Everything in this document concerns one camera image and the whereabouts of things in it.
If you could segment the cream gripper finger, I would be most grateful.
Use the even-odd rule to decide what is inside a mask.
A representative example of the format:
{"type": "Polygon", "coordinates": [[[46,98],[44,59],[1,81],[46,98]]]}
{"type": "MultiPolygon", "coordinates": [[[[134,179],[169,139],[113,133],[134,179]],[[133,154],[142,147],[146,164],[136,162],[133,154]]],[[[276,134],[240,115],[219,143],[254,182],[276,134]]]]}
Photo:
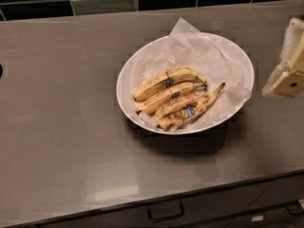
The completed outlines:
{"type": "Polygon", "coordinates": [[[268,99],[293,98],[304,91],[304,73],[298,70],[274,70],[262,89],[262,96],[268,99]]]}
{"type": "Polygon", "coordinates": [[[304,21],[292,18],[286,29],[281,50],[284,69],[304,72],[304,21]]]}

